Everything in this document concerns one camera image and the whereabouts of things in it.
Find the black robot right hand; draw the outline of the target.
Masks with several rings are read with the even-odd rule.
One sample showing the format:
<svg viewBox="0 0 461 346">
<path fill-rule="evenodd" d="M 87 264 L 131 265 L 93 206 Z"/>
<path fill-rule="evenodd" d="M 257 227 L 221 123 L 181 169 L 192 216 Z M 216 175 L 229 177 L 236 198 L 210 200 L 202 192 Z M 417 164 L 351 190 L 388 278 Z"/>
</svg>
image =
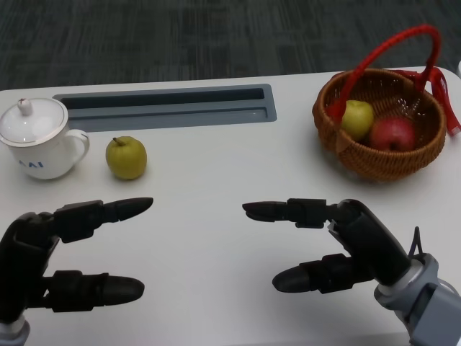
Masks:
<svg viewBox="0 0 461 346">
<path fill-rule="evenodd" d="M 318 261 L 304 262 L 277 274 L 272 284 L 283 293 L 349 290 L 357 283 L 376 280 L 397 283 L 410 269 L 411 260 L 382 222 L 358 200 L 329 205 L 321 199 L 290 198 L 285 202 L 244 203 L 246 215 L 255 221 L 290 221 L 298 228 L 322 229 L 346 250 Z"/>
</svg>

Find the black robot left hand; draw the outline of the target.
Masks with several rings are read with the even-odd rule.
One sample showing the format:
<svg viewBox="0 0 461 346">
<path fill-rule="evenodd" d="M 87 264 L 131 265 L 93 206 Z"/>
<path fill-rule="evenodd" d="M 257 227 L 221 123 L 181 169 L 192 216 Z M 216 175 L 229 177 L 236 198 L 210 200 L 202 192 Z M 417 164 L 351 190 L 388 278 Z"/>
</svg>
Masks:
<svg viewBox="0 0 461 346">
<path fill-rule="evenodd" d="M 51 277 L 44 273 L 58 243 L 88 239 L 102 224 L 135 217 L 152 204 L 153 198 L 94 200 L 17 218 L 1 239 L 1 322 L 18 320 L 26 309 L 91 311 L 141 298 L 145 286 L 135 278 L 78 270 L 57 271 Z"/>
</svg>

